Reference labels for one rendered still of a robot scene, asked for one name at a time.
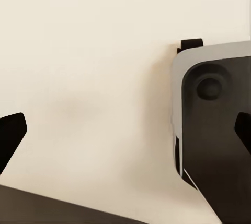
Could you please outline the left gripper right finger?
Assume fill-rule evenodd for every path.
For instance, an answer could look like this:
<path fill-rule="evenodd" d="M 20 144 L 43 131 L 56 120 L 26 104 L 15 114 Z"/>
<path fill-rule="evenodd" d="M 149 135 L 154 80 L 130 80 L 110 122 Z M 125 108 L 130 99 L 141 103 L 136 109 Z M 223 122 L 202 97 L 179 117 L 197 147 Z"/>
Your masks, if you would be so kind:
<path fill-rule="evenodd" d="M 234 130 L 251 154 L 251 114 L 239 112 Z"/>

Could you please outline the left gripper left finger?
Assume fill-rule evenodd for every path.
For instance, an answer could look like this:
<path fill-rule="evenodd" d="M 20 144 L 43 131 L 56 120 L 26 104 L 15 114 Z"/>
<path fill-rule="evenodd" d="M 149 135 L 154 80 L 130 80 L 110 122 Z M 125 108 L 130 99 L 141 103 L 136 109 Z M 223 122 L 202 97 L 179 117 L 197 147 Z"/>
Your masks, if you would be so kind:
<path fill-rule="evenodd" d="M 22 112 L 0 118 L 0 175 L 27 133 Z"/>

